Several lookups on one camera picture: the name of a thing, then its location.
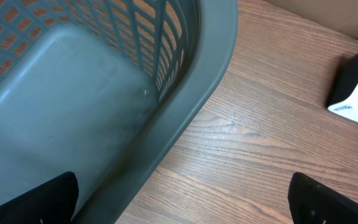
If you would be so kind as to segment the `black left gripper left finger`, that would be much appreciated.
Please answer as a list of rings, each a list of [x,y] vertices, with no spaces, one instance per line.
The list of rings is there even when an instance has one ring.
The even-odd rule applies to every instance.
[[[65,172],[0,205],[0,224],[69,224],[78,196],[76,175]]]

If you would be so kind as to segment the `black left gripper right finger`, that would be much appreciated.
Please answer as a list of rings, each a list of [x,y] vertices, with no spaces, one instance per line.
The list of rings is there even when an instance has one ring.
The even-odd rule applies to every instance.
[[[295,172],[288,189],[294,224],[358,224],[358,203],[301,172]]]

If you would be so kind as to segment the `grey plastic shopping basket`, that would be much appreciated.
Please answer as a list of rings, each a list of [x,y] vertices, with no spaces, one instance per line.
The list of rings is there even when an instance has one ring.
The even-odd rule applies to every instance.
[[[0,1],[0,205],[65,173],[114,223],[221,81],[236,1]]]

